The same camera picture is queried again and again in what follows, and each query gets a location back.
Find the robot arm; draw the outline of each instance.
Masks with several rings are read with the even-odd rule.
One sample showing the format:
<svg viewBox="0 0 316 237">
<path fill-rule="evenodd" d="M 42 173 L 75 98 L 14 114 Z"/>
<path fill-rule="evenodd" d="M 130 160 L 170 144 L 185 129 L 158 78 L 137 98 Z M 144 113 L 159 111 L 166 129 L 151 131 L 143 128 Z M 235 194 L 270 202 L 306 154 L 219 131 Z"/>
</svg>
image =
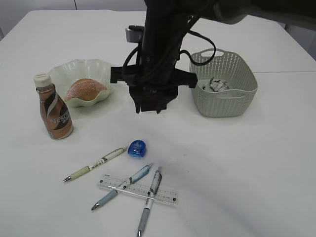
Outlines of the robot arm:
<svg viewBox="0 0 316 237">
<path fill-rule="evenodd" d="M 125 81 L 136 112 L 165 110 L 178 86 L 194 88 L 195 74 L 175 69 L 182 39 L 199 18 L 234 24 L 247 14 L 316 29 L 311 0 L 145 0 L 145 27 L 129 27 L 138 46 L 123 67 L 112 68 L 111 82 Z M 136 64 L 128 66 L 137 53 Z"/>
</svg>

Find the green basket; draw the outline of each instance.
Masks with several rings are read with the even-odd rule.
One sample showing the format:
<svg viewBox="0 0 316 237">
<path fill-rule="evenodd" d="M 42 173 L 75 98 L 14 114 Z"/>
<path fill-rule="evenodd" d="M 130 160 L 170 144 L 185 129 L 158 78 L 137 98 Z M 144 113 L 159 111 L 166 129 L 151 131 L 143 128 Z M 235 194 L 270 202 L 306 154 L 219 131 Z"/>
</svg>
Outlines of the green basket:
<svg viewBox="0 0 316 237">
<path fill-rule="evenodd" d="M 194 53 L 196 62 L 204 62 L 209 57 L 203 53 L 213 51 L 207 49 Z M 258 88 L 254 74 L 246 62 L 236 53 L 216 49 L 221 56 L 205 66 L 190 63 L 190 72 L 196 73 L 197 85 L 192 90 L 194 102 L 199 112 L 207 117 L 234 117 L 242 115 L 249 107 Z M 211 78 L 222 79 L 229 83 L 230 89 L 221 92 L 210 92 L 202 89 Z"/>
</svg>

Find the bun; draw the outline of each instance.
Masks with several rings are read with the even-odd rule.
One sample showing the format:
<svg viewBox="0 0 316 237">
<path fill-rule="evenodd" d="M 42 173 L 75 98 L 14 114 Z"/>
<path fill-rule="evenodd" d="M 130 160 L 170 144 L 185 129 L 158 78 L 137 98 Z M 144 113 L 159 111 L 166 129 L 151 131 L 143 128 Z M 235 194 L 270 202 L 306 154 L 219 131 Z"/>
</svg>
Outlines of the bun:
<svg viewBox="0 0 316 237">
<path fill-rule="evenodd" d="M 107 90 L 107 87 L 96 80 L 79 79 L 67 91 L 65 101 L 69 101 L 72 98 L 90 101 L 95 99 L 102 90 Z"/>
</svg>

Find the bottle cap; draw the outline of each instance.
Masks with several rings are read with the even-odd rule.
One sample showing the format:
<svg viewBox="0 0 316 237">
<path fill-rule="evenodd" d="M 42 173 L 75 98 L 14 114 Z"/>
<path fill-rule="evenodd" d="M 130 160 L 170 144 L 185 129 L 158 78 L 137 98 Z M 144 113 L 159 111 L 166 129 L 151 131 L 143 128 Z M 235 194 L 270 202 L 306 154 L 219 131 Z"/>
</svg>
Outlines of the bottle cap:
<svg viewBox="0 0 316 237">
<path fill-rule="evenodd" d="M 35 75 L 34 82 L 36 87 L 46 87 L 52 84 L 50 75 L 47 73 L 39 73 Z"/>
</svg>

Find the blue pen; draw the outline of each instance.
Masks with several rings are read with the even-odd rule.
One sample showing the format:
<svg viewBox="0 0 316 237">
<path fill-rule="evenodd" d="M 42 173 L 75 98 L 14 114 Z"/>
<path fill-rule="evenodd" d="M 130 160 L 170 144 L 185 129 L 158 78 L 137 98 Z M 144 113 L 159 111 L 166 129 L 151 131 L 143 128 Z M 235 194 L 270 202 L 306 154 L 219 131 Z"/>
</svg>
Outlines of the blue pen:
<svg viewBox="0 0 316 237">
<path fill-rule="evenodd" d="M 136 174 L 134 174 L 133 176 L 129 177 L 129 179 L 121 183 L 117 188 L 126 189 L 128 186 L 135 184 L 138 180 L 145 177 L 149 173 L 149 170 L 151 169 L 153 165 L 154 163 L 147 164 L 145 167 L 139 170 Z M 119 192 L 117 190 L 110 191 L 106 196 L 98 200 L 98 202 L 91 208 L 91 211 L 108 203 L 110 200 L 115 198 L 118 194 Z"/>
</svg>

